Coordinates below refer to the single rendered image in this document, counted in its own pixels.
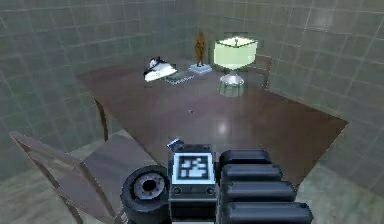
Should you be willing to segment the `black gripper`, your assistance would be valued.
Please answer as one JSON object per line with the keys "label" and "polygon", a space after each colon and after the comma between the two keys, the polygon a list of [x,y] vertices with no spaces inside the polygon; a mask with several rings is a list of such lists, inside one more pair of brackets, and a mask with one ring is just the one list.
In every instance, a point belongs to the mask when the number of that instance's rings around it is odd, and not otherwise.
{"label": "black gripper", "polygon": [[165,224],[169,221],[167,169],[148,165],[132,172],[120,195],[128,224]]}

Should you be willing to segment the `pale green table lamp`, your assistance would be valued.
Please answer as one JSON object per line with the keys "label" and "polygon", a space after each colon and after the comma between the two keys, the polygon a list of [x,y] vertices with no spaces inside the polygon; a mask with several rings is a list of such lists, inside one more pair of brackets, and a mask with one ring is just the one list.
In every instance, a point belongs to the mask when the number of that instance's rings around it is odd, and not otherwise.
{"label": "pale green table lamp", "polygon": [[238,70],[255,61],[258,41],[242,36],[217,40],[214,45],[214,64],[225,69],[219,79],[218,92],[226,97],[238,97],[244,90],[244,79]]}

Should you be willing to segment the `white and black object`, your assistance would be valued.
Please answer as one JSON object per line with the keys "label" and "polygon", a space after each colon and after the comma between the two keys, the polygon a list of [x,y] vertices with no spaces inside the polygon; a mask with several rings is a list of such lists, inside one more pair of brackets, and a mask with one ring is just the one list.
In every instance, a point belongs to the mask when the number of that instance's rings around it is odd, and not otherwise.
{"label": "white and black object", "polygon": [[173,64],[157,57],[150,59],[149,67],[143,72],[143,76],[146,82],[151,82],[175,74],[176,72],[177,69]]}

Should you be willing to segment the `dark brown wooden table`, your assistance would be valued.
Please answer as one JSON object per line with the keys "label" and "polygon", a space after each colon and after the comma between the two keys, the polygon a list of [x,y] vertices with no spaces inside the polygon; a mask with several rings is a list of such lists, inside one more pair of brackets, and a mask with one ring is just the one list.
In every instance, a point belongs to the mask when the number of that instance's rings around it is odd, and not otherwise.
{"label": "dark brown wooden table", "polygon": [[78,80],[159,164],[167,142],[226,150],[266,150],[286,180],[300,184],[346,128],[345,120],[259,87],[219,93],[213,71],[178,85],[145,81],[143,65],[125,63],[78,74]]}

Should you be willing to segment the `brown statue on grey base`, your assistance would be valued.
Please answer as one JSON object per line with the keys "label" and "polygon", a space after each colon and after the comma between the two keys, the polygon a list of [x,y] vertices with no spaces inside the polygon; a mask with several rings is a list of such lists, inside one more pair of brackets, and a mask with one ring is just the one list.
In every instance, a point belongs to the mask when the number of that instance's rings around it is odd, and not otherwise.
{"label": "brown statue on grey base", "polygon": [[211,66],[203,63],[205,52],[205,41],[204,33],[202,31],[198,32],[195,41],[195,53],[196,53],[196,63],[189,66],[188,70],[195,74],[205,74],[212,70]]}

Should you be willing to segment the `grey flat rectangular object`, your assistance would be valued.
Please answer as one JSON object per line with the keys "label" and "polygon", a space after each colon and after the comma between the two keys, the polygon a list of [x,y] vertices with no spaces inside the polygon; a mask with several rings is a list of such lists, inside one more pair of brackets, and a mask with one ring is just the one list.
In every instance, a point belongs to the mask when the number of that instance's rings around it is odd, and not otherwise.
{"label": "grey flat rectangular object", "polygon": [[167,76],[165,81],[171,85],[177,85],[185,81],[191,80],[194,78],[194,74],[188,71],[178,72],[173,75]]}

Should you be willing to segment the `brown wooden chair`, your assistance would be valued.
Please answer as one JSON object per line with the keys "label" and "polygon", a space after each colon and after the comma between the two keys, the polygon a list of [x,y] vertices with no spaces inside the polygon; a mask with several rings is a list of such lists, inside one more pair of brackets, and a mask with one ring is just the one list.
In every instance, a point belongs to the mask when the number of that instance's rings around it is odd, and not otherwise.
{"label": "brown wooden chair", "polygon": [[76,224],[85,212],[104,224],[133,224],[120,199],[126,178],[154,159],[131,137],[115,134],[83,159],[19,132],[12,140],[48,180]]}
{"label": "brown wooden chair", "polygon": [[268,87],[271,66],[272,58],[267,55],[256,55],[255,61],[250,65],[252,70],[263,76],[262,88],[264,90]]}

